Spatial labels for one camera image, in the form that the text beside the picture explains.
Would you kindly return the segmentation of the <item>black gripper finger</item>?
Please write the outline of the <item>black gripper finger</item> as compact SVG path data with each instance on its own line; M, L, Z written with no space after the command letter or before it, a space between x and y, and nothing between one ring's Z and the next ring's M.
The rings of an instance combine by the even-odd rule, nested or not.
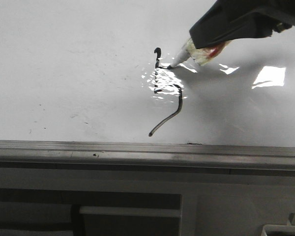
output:
M197 49L295 27L295 0L218 0L189 30Z

